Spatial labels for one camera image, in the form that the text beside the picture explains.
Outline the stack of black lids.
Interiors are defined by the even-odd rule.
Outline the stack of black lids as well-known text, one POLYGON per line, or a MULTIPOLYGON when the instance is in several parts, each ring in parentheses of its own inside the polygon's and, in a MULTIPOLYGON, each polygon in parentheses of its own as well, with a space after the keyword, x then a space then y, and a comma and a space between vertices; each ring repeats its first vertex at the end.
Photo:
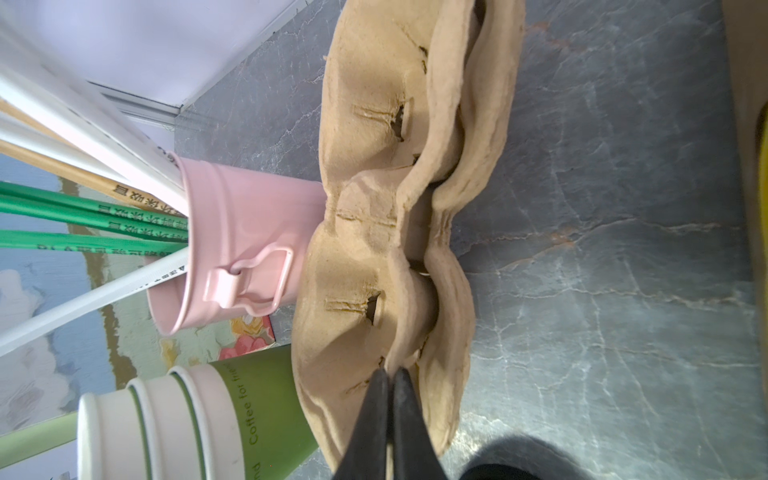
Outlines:
POLYGON ((460 480, 540 480, 540 478, 518 467, 487 463, 467 469, 460 480))

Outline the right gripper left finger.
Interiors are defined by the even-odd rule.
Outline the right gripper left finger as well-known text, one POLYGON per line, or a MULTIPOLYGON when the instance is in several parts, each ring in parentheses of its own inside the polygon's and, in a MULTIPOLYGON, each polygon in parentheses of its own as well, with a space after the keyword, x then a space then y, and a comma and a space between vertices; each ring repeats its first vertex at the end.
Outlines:
POLYGON ((373 372, 346 453, 334 480, 384 480, 390 420, 390 380, 384 369, 373 372))

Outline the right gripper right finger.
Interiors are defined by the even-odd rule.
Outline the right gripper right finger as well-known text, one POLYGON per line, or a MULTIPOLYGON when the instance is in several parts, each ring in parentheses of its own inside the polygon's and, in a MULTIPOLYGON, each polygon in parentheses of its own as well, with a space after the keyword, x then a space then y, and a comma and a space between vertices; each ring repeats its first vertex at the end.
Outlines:
POLYGON ((392 387, 395 479, 446 480, 435 453, 409 372, 401 368, 392 387))

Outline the white green paper bag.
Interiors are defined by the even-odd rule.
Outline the white green paper bag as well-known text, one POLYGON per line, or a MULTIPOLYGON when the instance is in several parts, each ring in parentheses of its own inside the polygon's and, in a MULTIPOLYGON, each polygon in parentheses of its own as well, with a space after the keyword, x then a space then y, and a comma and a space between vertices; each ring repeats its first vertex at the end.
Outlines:
MULTIPOLYGON (((1 328, 7 330, 140 268, 124 255, 4 249, 1 328)), ((1 432, 73 412, 84 393, 104 394, 171 367, 204 364, 272 344, 267 320, 248 317, 160 335, 145 293, 90 312, 1 358, 1 432)))

